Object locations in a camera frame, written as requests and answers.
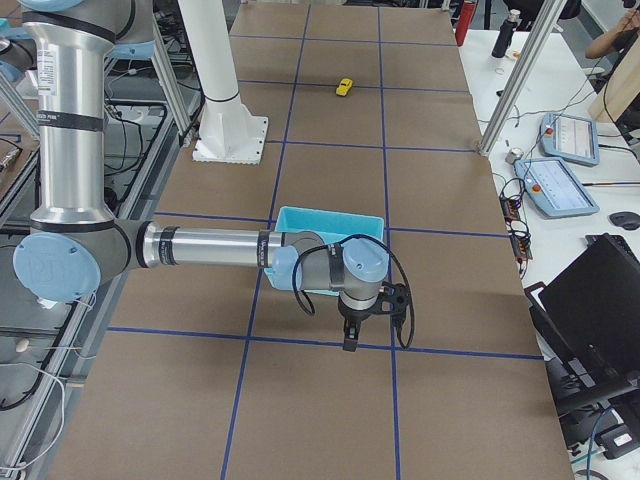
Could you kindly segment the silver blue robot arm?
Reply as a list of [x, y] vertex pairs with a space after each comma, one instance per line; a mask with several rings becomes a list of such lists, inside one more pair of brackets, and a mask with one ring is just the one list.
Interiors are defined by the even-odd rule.
[[334, 244], [314, 232], [189, 230], [121, 220], [104, 199], [104, 61], [115, 48], [152, 52], [148, 1], [26, 1], [22, 20], [37, 49], [41, 204], [13, 254], [18, 280], [36, 296], [72, 302], [114, 277], [158, 265], [272, 269], [279, 288], [314, 313], [310, 291], [332, 291], [343, 347], [383, 313], [389, 252], [370, 236]]

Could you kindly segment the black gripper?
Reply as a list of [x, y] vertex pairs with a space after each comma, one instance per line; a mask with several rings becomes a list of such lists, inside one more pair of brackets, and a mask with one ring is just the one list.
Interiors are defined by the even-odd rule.
[[342, 297], [339, 297], [338, 310], [344, 318], [343, 350], [355, 352], [359, 340], [359, 325], [372, 315], [375, 315], [375, 308], [369, 306], [366, 309], [356, 309], [345, 303]]

